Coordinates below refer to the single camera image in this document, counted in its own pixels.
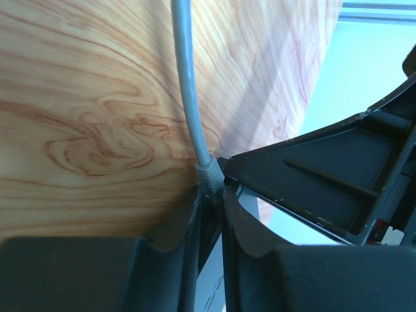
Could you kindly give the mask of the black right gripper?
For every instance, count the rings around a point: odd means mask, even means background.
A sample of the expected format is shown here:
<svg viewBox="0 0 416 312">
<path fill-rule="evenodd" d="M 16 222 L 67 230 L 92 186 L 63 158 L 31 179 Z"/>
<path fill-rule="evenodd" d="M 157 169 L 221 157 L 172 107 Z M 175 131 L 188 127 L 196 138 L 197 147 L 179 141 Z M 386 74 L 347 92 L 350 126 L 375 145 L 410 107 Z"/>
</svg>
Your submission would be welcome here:
<svg viewBox="0 0 416 312">
<path fill-rule="evenodd" d="M 338 241 L 415 245 L 414 47 L 402 70 L 368 116 L 240 154 L 241 183 Z"/>
</svg>

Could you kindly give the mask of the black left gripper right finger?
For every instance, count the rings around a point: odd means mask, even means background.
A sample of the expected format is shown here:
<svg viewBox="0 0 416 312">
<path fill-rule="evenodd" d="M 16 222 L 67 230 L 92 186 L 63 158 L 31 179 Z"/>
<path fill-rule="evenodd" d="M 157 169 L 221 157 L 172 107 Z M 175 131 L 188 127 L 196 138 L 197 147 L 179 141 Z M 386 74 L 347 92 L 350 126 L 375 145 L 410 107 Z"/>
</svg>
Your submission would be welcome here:
<svg viewBox="0 0 416 312">
<path fill-rule="evenodd" d="M 222 195 L 228 311 L 414 311 L 410 246 L 297 246 Z"/>
</svg>

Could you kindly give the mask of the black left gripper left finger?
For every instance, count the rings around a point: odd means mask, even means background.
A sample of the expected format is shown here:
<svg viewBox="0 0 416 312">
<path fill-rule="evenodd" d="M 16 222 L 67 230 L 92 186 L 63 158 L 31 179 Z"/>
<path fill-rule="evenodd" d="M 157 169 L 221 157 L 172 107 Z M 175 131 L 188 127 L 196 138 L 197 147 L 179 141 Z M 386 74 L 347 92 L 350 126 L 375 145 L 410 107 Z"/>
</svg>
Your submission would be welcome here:
<svg viewBox="0 0 416 312">
<path fill-rule="evenodd" d="M 199 188 L 141 237 L 14 237 L 1 245 L 2 311 L 192 311 Z"/>
</svg>

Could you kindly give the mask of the black network switch box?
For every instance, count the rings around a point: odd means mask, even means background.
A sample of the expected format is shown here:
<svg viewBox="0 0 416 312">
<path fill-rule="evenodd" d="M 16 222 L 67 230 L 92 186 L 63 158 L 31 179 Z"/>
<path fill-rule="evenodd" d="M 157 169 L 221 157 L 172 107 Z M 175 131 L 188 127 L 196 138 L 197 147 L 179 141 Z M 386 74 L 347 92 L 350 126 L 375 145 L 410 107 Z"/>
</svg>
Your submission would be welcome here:
<svg viewBox="0 0 416 312">
<path fill-rule="evenodd" d="M 260 311 L 258 296 L 259 261 L 243 245 L 243 236 L 254 237 L 262 227 L 257 196 L 241 183 L 240 170 L 246 156 L 220 159 L 220 167 L 231 182 L 224 202 L 206 208 L 215 221 L 203 235 L 209 242 L 201 246 L 203 265 L 196 282 L 195 311 Z"/>
</svg>

